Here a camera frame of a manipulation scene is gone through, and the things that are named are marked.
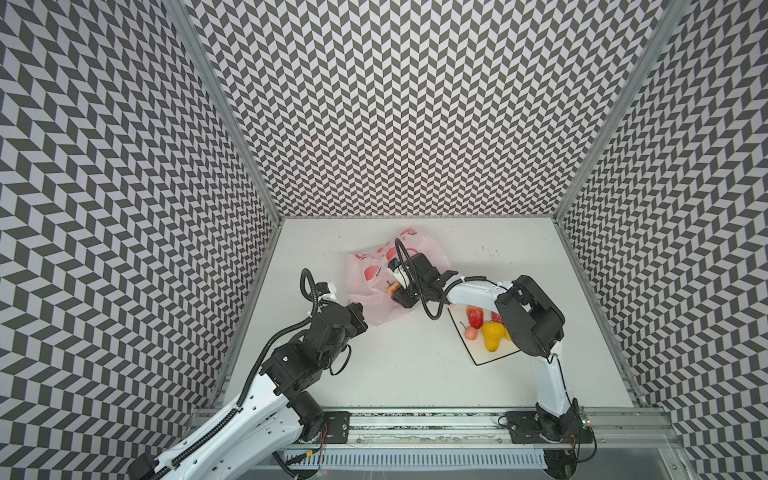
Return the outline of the pink plastic bag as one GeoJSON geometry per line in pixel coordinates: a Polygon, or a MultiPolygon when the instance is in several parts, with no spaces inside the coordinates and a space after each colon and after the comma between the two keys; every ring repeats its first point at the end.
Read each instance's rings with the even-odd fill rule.
{"type": "MultiPolygon", "coordinates": [[[[397,238],[411,257],[423,253],[440,272],[450,268],[444,249],[424,231],[408,228],[397,238]]],[[[387,293],[388,286],[395,280],[388,267],[392,258],[398,258],[394,238],[346,255],[346,292],[352,303],[363,305],[364,319],[369,326],[382,325],[406,313],[387,293]]]]}

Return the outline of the yellow fake pear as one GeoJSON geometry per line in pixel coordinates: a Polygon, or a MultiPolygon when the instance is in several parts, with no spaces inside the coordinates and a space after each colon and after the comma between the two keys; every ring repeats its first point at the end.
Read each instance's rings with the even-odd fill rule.
{"type": "Polygon", "coordinates": [[[502,339],[509,337],[507,329],[498,322],[488,322],[481,327],[484,345],[488,352],[496,352],[502,339]]]}

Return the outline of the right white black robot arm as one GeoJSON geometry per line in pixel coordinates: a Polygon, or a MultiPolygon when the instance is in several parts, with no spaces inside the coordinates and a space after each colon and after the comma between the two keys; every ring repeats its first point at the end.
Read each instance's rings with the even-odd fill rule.
{"type": "Polygon", "coordinates": [[[501,317],[499,325],[517,349],[529,357],[537,388],[535,410],[504,415],[515,443],[589,443],[594,439],[583,419],[578,401],[568,392],[562,370],[565,316],[530,276],[494,282],[484,276],[461,276],[453,270],[439,272],[427,257],[397,256],[388,263],[398,286],[391,293],[400,306],[427,308],[439,318],[449,304],[477,307],[501,317]]]}

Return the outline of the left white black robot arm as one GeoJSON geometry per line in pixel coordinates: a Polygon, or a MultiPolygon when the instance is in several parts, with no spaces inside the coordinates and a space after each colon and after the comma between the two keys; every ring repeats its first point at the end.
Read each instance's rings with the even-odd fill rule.
{"type": "Polygon", "coordinates": [[[367,329],[361,304],[321,301],[268,340],[234,400],[162,454],[136,458],[129,478],[236,479],[297,440],[315,439],[324,410],[308,389],[367,329]]]}

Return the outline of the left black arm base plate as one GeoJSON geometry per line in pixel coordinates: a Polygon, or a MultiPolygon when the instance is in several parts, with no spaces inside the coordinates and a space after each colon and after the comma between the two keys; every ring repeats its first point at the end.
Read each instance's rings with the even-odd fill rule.
{"type": "Polygon", "coordinates": [[[351,423],[350,411],[324,411],[302,429],[300,441],[314,444],[346,444],[351,423]]]}

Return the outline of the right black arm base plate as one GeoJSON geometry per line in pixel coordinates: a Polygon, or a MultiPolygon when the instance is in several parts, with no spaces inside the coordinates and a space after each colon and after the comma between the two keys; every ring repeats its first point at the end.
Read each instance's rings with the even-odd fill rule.
{"type": "Polygon", "coordinates": [[[589,422],[575,411],[560,417],[544,411],[507,411],[499,424],[508,430],[513,444],[575,446],[595,440],[589,422]]]}

